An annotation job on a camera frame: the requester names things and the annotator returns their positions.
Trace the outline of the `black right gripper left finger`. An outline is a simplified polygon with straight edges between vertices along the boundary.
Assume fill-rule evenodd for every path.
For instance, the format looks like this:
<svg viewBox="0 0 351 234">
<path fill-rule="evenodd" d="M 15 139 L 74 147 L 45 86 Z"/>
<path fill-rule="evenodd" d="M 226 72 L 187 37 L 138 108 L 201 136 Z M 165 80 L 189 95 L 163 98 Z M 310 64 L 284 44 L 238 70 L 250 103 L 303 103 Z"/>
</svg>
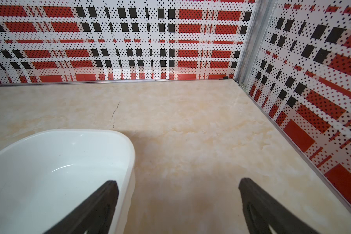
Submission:
<svg viewBox="0 0 351 234">
<path fill-rule="evenodd" d="M 46 233 L 107 234 L 113 220 L 118 198 L 117 182 L 109 180 Z"/>
</svg>

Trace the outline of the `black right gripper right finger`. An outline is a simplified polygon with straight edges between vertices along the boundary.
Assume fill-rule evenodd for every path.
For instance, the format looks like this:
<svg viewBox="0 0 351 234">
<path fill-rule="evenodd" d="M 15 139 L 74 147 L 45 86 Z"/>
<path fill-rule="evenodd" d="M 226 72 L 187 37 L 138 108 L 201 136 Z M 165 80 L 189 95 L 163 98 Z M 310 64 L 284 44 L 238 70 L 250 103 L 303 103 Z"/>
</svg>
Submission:
<svg viewBox="0 0 351 234">
<path fill-rule="evenodd" d="M 317 234 L 250 178 L 239 184 L 245 221 L 251 234 Z"/>
</svg>

